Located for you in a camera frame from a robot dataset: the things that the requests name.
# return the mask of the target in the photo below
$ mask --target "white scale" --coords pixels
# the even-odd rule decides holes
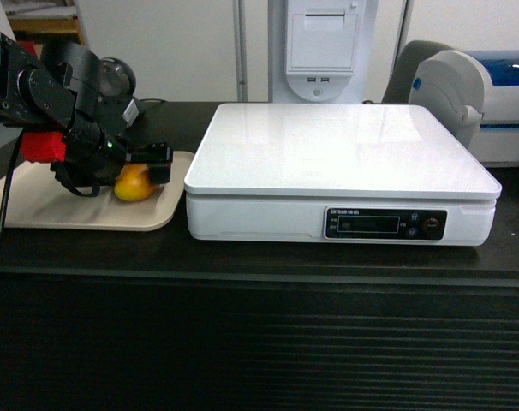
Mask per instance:
[[[480,245],[501,185],[424,108],[224,104],[185,177],[201,240]]]

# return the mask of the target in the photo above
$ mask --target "gray chair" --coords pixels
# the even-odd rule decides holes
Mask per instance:
[[[418,66],[442,50],[454,48],[435,41],[413,40],[407,43],[397,59],[381,103],[407,104]]]

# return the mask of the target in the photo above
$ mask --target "control panel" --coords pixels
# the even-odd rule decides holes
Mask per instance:
[[[328,207],[325,237],[436,241],[444,236],[447,217],[444,210]]]

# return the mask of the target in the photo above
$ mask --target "robotic arm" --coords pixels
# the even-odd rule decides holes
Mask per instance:
[[[127,128],[140,115],[134,90],[134,73],[120,60],[64,41],[47,43],[39,60],[0,33],[0,123],[23,127],[24,159],[50,163],[73,194],[98,195],[126,163],[147,163],[152,184],[170,180],[165,143],[130,149]]]

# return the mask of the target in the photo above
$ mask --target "beige tray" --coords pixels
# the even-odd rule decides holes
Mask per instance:
[[[183,193],[183,178],[193,160],[174,152],[170,182],[151,198],[120,201],[111,187],[95,198],[77,197],[55,180],[49,164],[24,163],[14,173],[6,226],[34,229],[151,231],[166,225]],[[0,204],[4,179],[0,181]]]

